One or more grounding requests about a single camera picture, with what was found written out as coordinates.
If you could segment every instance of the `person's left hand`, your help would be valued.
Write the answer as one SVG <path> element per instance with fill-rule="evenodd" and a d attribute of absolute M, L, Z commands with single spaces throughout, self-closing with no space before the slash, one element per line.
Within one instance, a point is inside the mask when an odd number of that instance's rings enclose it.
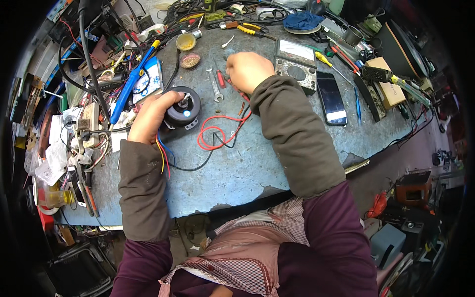
<path fill-rule="evenodd" d="M 184 97 L 184 92 L 175 91 L 148 97 L 130 128 L 127 140 L 143 144 L 154 143 L 155 135 L 162 124 L 165 112 Z"/>

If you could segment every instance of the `wrench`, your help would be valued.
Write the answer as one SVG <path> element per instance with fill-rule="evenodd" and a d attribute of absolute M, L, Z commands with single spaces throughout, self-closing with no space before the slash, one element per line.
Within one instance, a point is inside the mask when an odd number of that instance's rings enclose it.
<path fill-rule="evenodd" d="M 214 78 L 213 67 L 207 68 L 206 71 L 208 72 L 209 80 L 211 81 L 211 84 L 213 85 L 214 101 L 219 102 L 219 100 L 218 100 L 219 98 L 221 98 L 221 100 L 224 100 L 224 96 L 223 96 L 223 94 L 221 94 L 219 92 L 218 85 L 217 85 L 216 80 Z"/>

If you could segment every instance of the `workbench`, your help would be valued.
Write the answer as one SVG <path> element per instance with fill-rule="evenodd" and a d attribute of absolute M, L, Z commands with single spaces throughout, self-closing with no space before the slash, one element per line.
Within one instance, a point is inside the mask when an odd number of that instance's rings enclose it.
<path fill-rule="evenodd" d="M 292 35 L 286 32 L 281 23 L 269 26 L 269 29 L 270 34 L 276 37 L 320 49 L 324 48 L 323 44 L 316 43 L 308 36 Z M 203 121 L 213 115 L 237 117 L 244 101 L 241 95 L 227 84 L 225 89 L 220 89 L 224 100 L 215 102 L 206 68 L 212 66 L 214 72 L 216 61 L 216 65 L 224 73 L 225 57 L 241 51 L 256 52 L 274 63 L 276 43 L 268 38 L 259 39 L 237 29 L 204 30 L 202 28 L 202 33 L 202 38 L 198 39 L 196 47 L 191 51 L 201 55 L 199 66 L 192 71 L 180 68 L 172 83 L 176 86 L 188 86 L 201 97 L 198 127 L 190 130 L 177 129 L 162 136 L 162 141 L 175 154 L 176 164 L 181 168 L 195 168 L 202 164 L 209 154 L 197 144 Z M 234 39 L 222 49 L 221 45 L 233 35 L 235 35 Z M 165 82 L 170 79 L 175 68 L 175 40 L 176 38 L 172 39 L 157 54 L 162 61 Z M 348 78 L 352 77 L 353 73 L 337 57 L 331 59 L 331 62 Z M 345 104 L 348 124 L 325 126 L 333 138 L 333 144 L 344 167 L 370 158 L 384 149 L 392 140 L 403 137 L 411 130 L 411 122 L 405 120 L 397 108 L 387 112 L 385 118 L 375 123 L 361 93 L 362 125 L 358 126 L 353 87 L 327 65 L 320 61 L 317 65 L 318 71 L 334 74 Z M 312 104 L 313 111 L 324 120 L 318 92 L 307 98 Z M 236 121 L 227 119 L 214 119 L 209 124 L 222 128 L 226 138 L 229 138 L 231 131 L 237 127 Z M 205 133 L 205 140 L 209 144 L 212 143 L 211 131 Z M 106 157 L 101 165 L 94 168 L 92 175 L 92 193 L 100 213 L 99 221 L 104 226 L 122 225 L 119 205 L 121 196 L 117 190 L 120 180 L 120 173 L 117 170 L 119 155 L 120 152 L 116 152 Z M 257 115 L 251 115 L 242 126 L 233 149 L 222 147 L 215 150 L 209 162 L 200 170 L 185 172 L 172 167 L 170 170 L 171 177 L 167 181 L 165 197 L 172 218 L 196 212 L 208 212 L 216 207 L 241 205 L 254 200 L 264 191 L 272 191 L 276 188 L 289 189 L 284 171 L 272 149 L 271 141 L 262 136 L 261 119 Z M 83 207 L 72 210 L 69 206 L 65 206 L 63 209 L 70 224 L 97 225 L 97 220 L 90 217 Z M 66 223 L 59 213 L 55 219 Z"/>

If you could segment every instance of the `cardboard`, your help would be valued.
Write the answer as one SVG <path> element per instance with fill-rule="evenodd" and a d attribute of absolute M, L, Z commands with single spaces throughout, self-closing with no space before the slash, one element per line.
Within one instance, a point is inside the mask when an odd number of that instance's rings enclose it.
<path fill-rule="evenodd" d="M 366 66 L 377 67 L 385 70 L 391 70 L 383 57 L 368 60 Z M 406 100 L 404 93 L 400 86 L 392 83 L 379 83 L 381 91 L 384 95 L 383 105 L 386 110 L 392 109 L 394 106 Z"/>

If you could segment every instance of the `blue cloth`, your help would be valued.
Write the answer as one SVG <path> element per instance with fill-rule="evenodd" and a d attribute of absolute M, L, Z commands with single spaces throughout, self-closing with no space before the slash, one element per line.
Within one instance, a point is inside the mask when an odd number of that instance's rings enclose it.
<path fill-rule="evenodd" d="M 318 26 L 325 17 L 311 14 L 308 11 L 289 14 L 284 19 L 284 27 L 292 30 L 310 30 Z"/>

